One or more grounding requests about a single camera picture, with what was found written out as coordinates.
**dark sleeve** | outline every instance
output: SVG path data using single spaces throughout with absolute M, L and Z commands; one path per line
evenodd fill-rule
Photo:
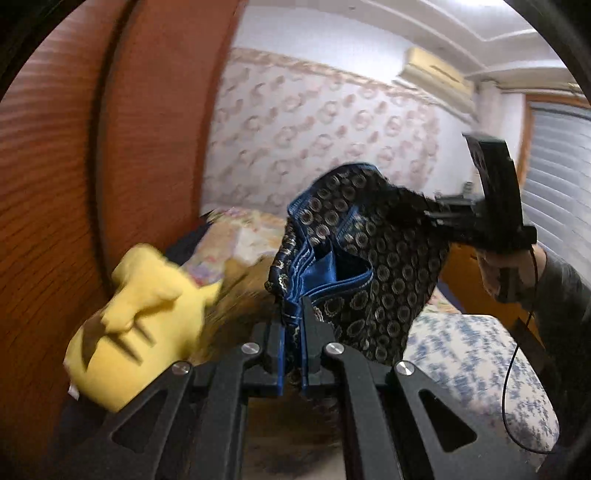
M 532 307 L 532 297 L 521 302 Z M 561 390 L 571 408 L 591 392 L 591 290 L 568 263 L 547 254 L 533 302 L 535 322 L 547 353 L 556 363 Z

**wooden wardrobe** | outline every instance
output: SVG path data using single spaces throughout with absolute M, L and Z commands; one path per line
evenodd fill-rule
M 67 392 L 66 345 L 107 301 L 113 267 L 133 244 L 165 248 L 196 223 L 242 5 L 9 3 L 0 7 L 0 462 L 30 478 Z

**floral wallpaper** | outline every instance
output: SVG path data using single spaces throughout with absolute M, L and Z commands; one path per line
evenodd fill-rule
M 417 90 L 234 48 L 216 101 L 203 210 L 242 206 L 284 215 L 316 177 L 357 161 L 421 190 L 437 161 L 435 108 Z

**metal screw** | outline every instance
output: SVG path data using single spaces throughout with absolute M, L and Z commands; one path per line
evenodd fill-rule
M 242 345 L 242 353 L 245 353 L 247 355 L 254 355 L 255 353 L 258 353 L 260 351 L 261 347 L 258 343 L 248 342 Z
M 191 365 L 187 362 L 176 362 L 172 370 L 175 375 L 187 375 L 191 371 Z
M 340 355 L 345 351 L 345 346 L 342 343 L 330 342 L 324 347 L 324 350 L 331 355 Z
M 409 376 L 414 373 L 414 365 L 406 360 L 398 362 L 395 368 L 400 375 Z

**person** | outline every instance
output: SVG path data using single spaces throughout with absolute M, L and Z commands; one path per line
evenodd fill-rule
M 533 253 L 537 286 L 529 251 L 508 255 L 479 251 L 480 274 L 486 291 L 495 297 L 500 269 L 517 269 L 519 302 L 534 312 L 541 341 L 560 377 L 552 396 L 561 432 L 576 434 L 577 425 L 591 411 L 591 290 L 571 265 L 552 252 L 537 244 Z

